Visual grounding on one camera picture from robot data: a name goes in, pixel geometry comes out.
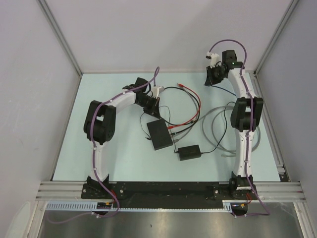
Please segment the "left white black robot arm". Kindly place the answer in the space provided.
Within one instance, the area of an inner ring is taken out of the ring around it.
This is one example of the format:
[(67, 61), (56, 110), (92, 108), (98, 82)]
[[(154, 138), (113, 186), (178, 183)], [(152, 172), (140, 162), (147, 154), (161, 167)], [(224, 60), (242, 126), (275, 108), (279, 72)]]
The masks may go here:
[(114, 136), (117, 114), (136, 104), (143, 108), (144, 113), (159, 119), (159, 94), (163, 91), (162, 86), (151, 87), (149, 81), (138, 77), (134, 84), (123, 87), (122, 91), (110, 100), (94, 100), (90, 103), (83, 130), (93, 144), (92, 169), (89, 177), (96, 181), (92, 192), (98, 198), (104, 198), (109, 194), (109, 185), (103, 182), (108, 178), (109, 171), (102, 153)]

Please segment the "black network switch box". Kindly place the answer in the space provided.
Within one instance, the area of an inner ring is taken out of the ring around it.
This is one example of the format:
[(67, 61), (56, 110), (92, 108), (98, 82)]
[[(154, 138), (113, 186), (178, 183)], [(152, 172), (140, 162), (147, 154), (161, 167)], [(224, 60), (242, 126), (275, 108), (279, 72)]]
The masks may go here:
[(173, 145), (171, 136), (164, 120), (158, 119), (148, 122), (147, 128), (155, 151)]

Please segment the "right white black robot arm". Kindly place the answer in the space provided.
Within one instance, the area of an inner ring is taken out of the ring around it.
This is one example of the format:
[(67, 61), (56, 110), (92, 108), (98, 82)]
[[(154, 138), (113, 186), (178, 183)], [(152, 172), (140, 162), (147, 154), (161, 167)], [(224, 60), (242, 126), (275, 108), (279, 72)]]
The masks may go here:
[(206, 86), (214, 86), (224, 79), (231, 83), (236, 102), (230, 116), (236, 135), (236, 160), (229, 180), (229, 195), (240, 199), (247, 192), (255, 193), (251, 170), (252, 142), (260, 124), (264, 101), (257, 97), (245, 78), (244, 63), (237, 60), (234, 50), (227, 50), (221, 56), (208, 52)]

